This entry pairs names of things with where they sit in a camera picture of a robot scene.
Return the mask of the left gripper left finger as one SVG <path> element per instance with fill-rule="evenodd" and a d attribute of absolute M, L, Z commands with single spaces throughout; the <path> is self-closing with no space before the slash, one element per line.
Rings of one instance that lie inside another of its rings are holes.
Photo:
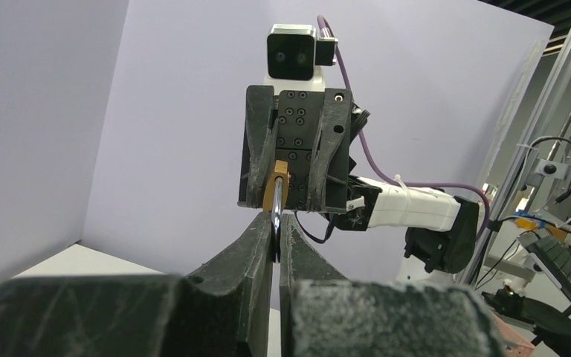
<path fill-rule="evenodd" d="M 260 213 L 186 276 L 24 277 L 0 285 L 0 356 L 265 356 L 273 248 Z"/>

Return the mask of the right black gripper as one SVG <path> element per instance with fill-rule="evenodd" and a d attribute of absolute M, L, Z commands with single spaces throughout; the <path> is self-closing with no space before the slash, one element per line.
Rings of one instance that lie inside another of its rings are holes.
<path fill-rule="evenodd" d="M 252 85 L 246 115 L 238 205 L 260 208 L 276 160 L 291 176 L 286 210 L 346 213 L 355 104 L 348 89 L 284 91 Z"/>

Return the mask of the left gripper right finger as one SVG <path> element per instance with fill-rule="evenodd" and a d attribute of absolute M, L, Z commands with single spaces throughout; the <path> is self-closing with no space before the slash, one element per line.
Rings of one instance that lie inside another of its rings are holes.
<path fill-rule="evenodd" d="M 280 225 L 284 356 L 503 356 L 503 338 L 470 289 L 347 279 L 291 214 Z"/>

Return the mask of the small brass padlock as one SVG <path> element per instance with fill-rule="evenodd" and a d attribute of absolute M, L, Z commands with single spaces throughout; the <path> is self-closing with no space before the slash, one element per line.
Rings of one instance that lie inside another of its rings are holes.
<path fill-rule="evenodd" d="M 270 213 L 270 252 L 274 263 L 280 261 L 280 240 L 283 210 L 288 198 L 290 175 L 288 162 L 276 160 L 265 186 L 262 209 Z"/>

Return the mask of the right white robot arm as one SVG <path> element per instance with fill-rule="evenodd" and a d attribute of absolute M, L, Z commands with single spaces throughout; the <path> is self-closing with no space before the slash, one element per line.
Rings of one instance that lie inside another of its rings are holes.
<path fill-rule="evenodd" d="M 280 260 L 286 211 L 317 213 L 334 230 L 406 228 L 404 255 L 427 273 L 462 271 L 474 252 L 480 207 L 435 184 L 417 187 L 355 176 L 351 143 L 370 114 L 346 89 L 251 85 L 245 93 L 238 203 L 268 214 L 268 243 Z"/>

